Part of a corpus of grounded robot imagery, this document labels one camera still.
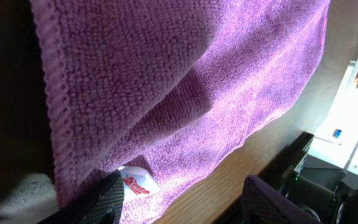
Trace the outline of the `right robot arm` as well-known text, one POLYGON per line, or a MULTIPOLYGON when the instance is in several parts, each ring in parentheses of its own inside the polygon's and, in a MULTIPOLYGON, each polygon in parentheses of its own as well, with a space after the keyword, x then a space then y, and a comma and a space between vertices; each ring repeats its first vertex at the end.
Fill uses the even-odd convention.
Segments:
POLYGON ((292 174, 281 194, 300 208, 307 208, 321 223, 358 224, 358 189, 352 189, 342 179, 346 172, 336 171, 329 184, 332 190, 298 174, 292 174))

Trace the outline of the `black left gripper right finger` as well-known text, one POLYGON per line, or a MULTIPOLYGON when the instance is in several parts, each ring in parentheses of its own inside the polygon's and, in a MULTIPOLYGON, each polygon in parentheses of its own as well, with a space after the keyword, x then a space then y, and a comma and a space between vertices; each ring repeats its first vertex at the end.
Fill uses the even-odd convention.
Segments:
POLYGON ((319 222, 256 175, 246 177, 241 205, 242 216, 248 224, 316 224, 319 222))

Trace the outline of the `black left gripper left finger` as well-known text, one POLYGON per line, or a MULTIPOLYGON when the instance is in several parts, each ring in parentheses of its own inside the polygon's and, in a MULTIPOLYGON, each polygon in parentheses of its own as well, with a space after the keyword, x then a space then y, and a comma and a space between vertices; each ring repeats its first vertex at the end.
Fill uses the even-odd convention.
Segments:
POLYGON ((124 204, 124 183, 115 170, 65 208, 38 224, 119 224, 124 204))

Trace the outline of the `purple microfiber cloth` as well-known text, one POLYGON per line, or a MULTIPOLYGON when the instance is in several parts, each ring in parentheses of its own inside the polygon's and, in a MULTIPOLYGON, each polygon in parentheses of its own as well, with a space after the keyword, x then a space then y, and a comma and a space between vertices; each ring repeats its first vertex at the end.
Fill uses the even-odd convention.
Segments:
POLYGON ((152 223, 286 113, 324 49, 328 1, 32 1, 57 202, 120 166, 160 186, 122 223, 152 223))

